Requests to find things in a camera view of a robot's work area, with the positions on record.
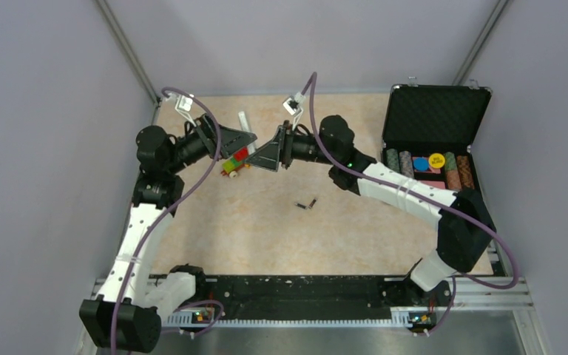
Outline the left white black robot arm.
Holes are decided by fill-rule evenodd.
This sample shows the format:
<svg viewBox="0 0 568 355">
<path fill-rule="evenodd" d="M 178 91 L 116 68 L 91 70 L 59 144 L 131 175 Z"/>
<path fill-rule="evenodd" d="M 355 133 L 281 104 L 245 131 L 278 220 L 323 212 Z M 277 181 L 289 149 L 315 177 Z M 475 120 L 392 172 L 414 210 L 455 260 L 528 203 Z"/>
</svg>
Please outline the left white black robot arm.
<svg viewBox="0 0 568 355">
<path fill-rule="evenodd" d="M 199 305 L 207 297 L 203 269 L 181 266 L 163 284 L 149 291 L 149 275 L 162 236 L 175 217 L 176 203 L 185 198 L 179 172 L 202 158 L 230 158 L 256 141 L 253 132 L 216 126 L 207 115 L 189 124 L 183 137 L 157 125 L 136 137 L 140 173 L 129 221 L 108 277 L 79 317 L 97 348 L 151 352 L 165 321 L 183 303 Z"/>
</svg>

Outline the white remote control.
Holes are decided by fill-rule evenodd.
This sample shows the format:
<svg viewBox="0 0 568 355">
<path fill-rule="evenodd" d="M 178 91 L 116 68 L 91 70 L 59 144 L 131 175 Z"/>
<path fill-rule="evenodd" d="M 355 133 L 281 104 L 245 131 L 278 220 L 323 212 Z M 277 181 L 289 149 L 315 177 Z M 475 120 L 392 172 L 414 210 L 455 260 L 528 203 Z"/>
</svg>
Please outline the white remote control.
<svg viewBox="0 0 568 355">
<path fill-rule="evenodd" d="M 247 133 L 252 133 L 253 130 L 251 129 L 251 124 L 249 121 L 249 118 L 247 116 L 247 114 L 244 111 L 239 111 L 237 113 L 239 122 L 240 122 L 240 128 L 242 131 L 247 132 Z M 252 141 L 250 144 L 247 145 L 247 150 L 248 153 L 251 155 L 253 153 L 255 153 L 256 151 L 256 144 L 255 141 Z"/>
</svg>

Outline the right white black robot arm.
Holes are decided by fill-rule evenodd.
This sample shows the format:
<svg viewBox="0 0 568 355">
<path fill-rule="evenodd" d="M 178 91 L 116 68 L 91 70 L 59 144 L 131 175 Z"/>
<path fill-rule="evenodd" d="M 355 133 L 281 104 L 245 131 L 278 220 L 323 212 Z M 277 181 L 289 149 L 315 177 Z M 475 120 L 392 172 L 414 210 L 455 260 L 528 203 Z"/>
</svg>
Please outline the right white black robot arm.
<svg viewBox="0 0 568 355">
<path fill-rule="evenodd" d="M 249 155 L 251 165 L 276 172 L 302 160 L 331 165 L 329 178 L 340 189 L 394 206 L 429 223 L 436 248 L 408 274 L 406 299 L 425 304 L 445 278 L 471 272 L 492 240 L 492 218 L 481 192 L 440 189 L 407 177 L 354 146 L 354 132 L 339 115 L 320 122 L 318 133 L 296 133 L 289 122 Z"/>
</svg>

